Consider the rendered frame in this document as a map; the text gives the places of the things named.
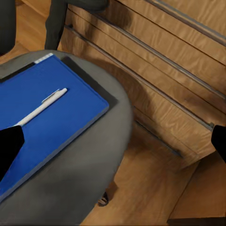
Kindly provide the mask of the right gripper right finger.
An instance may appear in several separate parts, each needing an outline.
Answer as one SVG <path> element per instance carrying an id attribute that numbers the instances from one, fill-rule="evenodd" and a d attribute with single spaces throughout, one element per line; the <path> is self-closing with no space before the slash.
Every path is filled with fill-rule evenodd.
<path id="1" fill-rule="evenodd" d="M 226 127 L 216 125 L 211 136 L 211 142 L 226 163 Z"/>

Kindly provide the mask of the pen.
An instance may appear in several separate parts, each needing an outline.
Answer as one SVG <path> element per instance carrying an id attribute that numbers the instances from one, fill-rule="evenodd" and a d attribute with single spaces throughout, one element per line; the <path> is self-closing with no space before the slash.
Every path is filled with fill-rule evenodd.
<path id="1" fill-rule="evenodd" d="M 20 125 L 21 127 L 24 126 L 27 122 L 29 122 L 32 118 L 36 117 L 38 113 L 41 113 L 48 105 L 53 103 L 56 99 L 58 99 L 59 96 L 62 96 L 67 91 L 66 88 L 64 89 L 57 89 L 53 92 L 49 97 L 45 98 L 45 100 L 42 101 L 42 105 L 39 106 L 36 110 L 31 112 L 29 115 L 27 115 L 25 118 L 20 120 L 18 123 L 16 123 L 14 126 Z"/>

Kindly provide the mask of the swivel chair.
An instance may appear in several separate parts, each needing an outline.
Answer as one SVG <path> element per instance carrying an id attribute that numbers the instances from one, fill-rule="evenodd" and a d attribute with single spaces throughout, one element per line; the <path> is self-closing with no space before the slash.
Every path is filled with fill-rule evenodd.
<path id="1" fill-rule="evenodd" d="M 0 203 L 0 226 L 79 226 L 95 205 L 108 204 L 106 190 L 121 164 L 133 127 L 131 100 L 102 67 L 58 51 L 68 4 L 92 11 L 110 0 L 51 0 L 44 50 L 0 65 L 0 79 L 53 53 L 109 103 L 108 111 Z M 0 0 L 0 57 L 16 41 L 16 0 Z"/>

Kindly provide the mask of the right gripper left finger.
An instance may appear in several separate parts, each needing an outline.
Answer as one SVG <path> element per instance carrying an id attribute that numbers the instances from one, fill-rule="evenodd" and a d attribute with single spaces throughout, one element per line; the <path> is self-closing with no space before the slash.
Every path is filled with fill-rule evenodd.
<path id="1" fill-rule="evenodd" d="M 24 144 L 20 125 L 0 130 L 0 182 Z"/>

